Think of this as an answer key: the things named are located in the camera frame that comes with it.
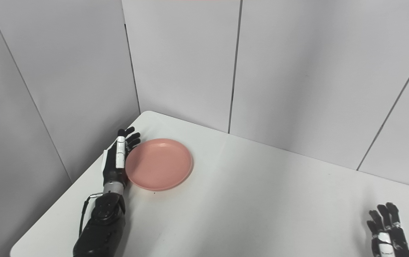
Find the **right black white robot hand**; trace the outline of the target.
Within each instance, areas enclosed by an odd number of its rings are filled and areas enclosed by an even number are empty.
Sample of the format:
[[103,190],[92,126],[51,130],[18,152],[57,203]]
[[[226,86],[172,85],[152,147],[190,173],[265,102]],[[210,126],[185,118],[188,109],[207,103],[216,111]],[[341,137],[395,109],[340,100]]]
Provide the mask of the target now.
[[366,221],[371,233],[371,252],[374,257],[409,257],[409,246],[402,228],[399,210],[392,202],[370,210]]

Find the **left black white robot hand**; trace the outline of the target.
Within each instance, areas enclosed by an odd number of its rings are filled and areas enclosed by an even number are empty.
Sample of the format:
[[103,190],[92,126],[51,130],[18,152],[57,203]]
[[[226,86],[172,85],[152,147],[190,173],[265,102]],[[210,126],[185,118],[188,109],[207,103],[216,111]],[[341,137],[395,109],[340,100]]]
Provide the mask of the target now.
[[135,132],[133,126],[118,130],[116,140],[103,153],[103,185],[110,182],[119,182],[123,187],[128,185],[126,159],[140,143],[140,133]]

